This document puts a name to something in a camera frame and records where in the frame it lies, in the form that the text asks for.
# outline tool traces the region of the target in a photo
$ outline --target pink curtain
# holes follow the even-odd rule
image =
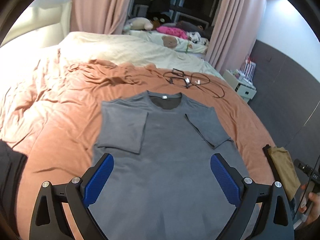
[[[72,0],[70,31],[121,34],[130,0]]]
[[[207,60],[218,72],[240,68],[252,46],[266,0],[222,0]]]

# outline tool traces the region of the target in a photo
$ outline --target metal pivot bolt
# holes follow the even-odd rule
[[[246,184],[251,184],[251,183],[252,183],[252,179],[249,178],[249,177],[246,177],[246,178],[244,178],[244,182],[245,182]]]
[[[279,181],[276,181],[275,185],[276,185],[276,187],[281,187],[282,186],[281,182],[279,182]]]
[[[49,186],[49,182],[45,181],[44,183],[42,183],[42,187],[48,187]]]
[[[74,177],[71,181],[72,181],[72,183],[77,184],[80,181],[80,178]]]

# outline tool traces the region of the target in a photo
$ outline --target orange blanket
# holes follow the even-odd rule
[[[59,64],[55,58],[42,59],[32,77],[12,87],[0,104],[0,139],[15,151],[28,156],[17,197],[17,224],[22,239],[27,240],[34,203],[42,182],[69,182],[90,167],[92,145],[100,132],[101,101],[127,98],[145,90],[159,93],[182,92],[205,105],[213,106],[226,132],[235,141],[250,176],[258,183],[272,184],[274,178],[262,152],[274,145],[269,133],[250,107],[228,86],[205,85],[205,92],[169,84],[162,74],[167,70],[116,66],[108,61],[88,64]],[[80,233],[66,208],[76,239]]]

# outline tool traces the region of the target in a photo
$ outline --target nightstand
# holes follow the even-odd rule
[[[249,84],[245,80],[239,81],[229,70],[226,70],[222,77],[247,103],[254,97],[257,92],[254,85]]]

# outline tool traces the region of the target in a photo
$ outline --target blue gripper pad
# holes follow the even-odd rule
[[[113,166],[113,156],[109,154],[85,187],[83,204],[86,208],[97,201],[105,183],[107,182],[113,170]]]
[[[216,155],[211,156],[210,166],[228,202],[238,208],[241,203],[238,185]]]

